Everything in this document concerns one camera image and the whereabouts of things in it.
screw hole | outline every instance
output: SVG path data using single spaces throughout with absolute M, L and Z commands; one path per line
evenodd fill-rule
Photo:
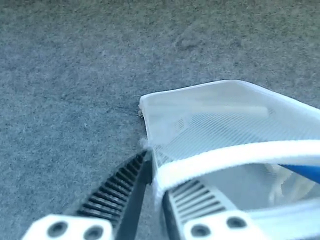
M 192 227 L 191 234 L 196 238 L 207 237 L 211 234 L 211 231 L 206 225 L 197 224 Z
M 47 234 L 51 238 L 57 238 L 65 234 L 67 228 L 68 224 L 65 221 L 59 221 L 49 227 Z
M 247 223 L 242 218 L 237 216 L 228 218 L 226 224 L 231 229 L 241 229 L 247 226 Z
M 103 235 L 104 229 L 101 226 L 92 226 L 84 233 L 85 240 L 98 240 Z

blue handle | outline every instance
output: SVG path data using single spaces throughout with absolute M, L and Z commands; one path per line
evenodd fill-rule
M 281 165 L 299 175 L 320 184 L 320 166 Z

floor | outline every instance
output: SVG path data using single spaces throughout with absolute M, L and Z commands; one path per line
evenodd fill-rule
M 1 1 L 1 238 L 141 150 L 141 95 L 240 79 L 320 108 L 319 12 L 318 0 Z

